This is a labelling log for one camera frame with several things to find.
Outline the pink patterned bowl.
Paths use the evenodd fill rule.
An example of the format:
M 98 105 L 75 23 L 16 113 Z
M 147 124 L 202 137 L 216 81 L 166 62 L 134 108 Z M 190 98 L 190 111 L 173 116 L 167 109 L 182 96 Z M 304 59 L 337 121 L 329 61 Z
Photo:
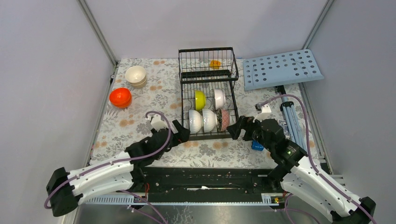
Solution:
M 226 131 L 227 127 L 230 125 L 230 115 L 225 109 L 218 109 L 216 111 L 217 115 L 217 130 L 219 132 Z

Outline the black wire dish rack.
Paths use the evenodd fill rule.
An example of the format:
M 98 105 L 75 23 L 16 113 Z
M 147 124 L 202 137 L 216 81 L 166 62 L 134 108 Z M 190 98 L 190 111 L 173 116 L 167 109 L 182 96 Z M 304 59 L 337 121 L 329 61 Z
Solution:
M 211 60 L 221 62 L 219 70 L 209 67 Z M 182 122 L 189 128 L 189 110 L 195 109 L 194 91 L 206 96 L 206 106 L 216 114 L 214 89 L 224 92 L 226 103 L 223 108 L 229 112 L 230 125 L 238 119 L 234 86 L 239 78 L 238 66 L 232 47 L 180 49 L 178 51 L 179 80 L 182 97 Z

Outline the orange bowl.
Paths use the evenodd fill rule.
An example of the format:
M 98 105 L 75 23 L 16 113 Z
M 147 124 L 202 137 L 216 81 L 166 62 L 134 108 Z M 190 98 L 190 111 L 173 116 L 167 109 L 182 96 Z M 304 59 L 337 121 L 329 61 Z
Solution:
M 130 98 L 127 102 L 125 102 L 124 104 L 122 104 L 122 105 L 114 105 L 114 106 L 117 107 L 117 108 L 120 108 L 120 109 L 128 108 L 128 107 L 131 105 L 132 100 L 133 100 L 133 98 L 131 97 L 131 98 Z
M 127 88 L 117 88 L 109 95 L 109 100 L 113 105 L 122 105 L 132 97 L 132 94 Z

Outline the plain beige bowl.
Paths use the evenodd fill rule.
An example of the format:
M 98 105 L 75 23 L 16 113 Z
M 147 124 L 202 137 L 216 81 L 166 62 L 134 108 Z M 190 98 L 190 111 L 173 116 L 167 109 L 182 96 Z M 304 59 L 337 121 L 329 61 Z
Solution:
M 141 80 L 141 81 L 139 81 L 139 82 L 136 82 L 136 83 L 130 82 L 129 84 L 130 84 L 133 88 L 135 88 L 135 89 L 141 89 L 141 88 L 143 88 L 144 86 L 146 86 L 146 84 L 147 84 L 147 77 L 145 77 L 143 80 Z

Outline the beige patterned bowl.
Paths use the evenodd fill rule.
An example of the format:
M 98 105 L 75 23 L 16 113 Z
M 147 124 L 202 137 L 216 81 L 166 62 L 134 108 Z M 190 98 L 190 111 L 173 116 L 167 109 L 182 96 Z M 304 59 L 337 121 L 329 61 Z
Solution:
M 132 66 L 125 72 L 125 78 L 129 83 L 139 83 L 146 78 L 146 70 L 141 66 Z

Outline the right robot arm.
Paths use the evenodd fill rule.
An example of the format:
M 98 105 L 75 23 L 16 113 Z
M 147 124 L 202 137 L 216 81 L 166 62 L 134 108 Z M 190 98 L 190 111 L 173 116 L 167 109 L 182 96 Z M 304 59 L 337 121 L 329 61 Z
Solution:
M 256 120 L 241 116 L 227 127 L 231 137 L 255 141 L 270 152 L 277 164 L 269 174 L 268 186 L 274 192 L 282 189 L 297 196 L 319 211 L 333 224 L 368 224 L 376 204 L 370 197 L 359 197 L 347 190 L 319 165 L 308 153 L 287 139 L 275 119 Z

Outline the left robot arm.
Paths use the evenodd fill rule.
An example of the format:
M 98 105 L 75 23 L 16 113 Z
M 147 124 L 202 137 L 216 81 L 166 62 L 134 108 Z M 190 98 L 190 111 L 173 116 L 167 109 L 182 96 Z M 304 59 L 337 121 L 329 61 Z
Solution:
M 132 143 L 119 154 L 85 168 L 66 171 L 56 169 L 47 183 L 48 198 L 44 207 L 54 217 L 66 215 L 89 199 L 119 190 L 141 191 L 145 178 L 141 168 L 159 160 L 173 147 L 189 140 L 190 130 L 172 121 L 173 132 L 167 126 L 152 129 L 152 136 Z

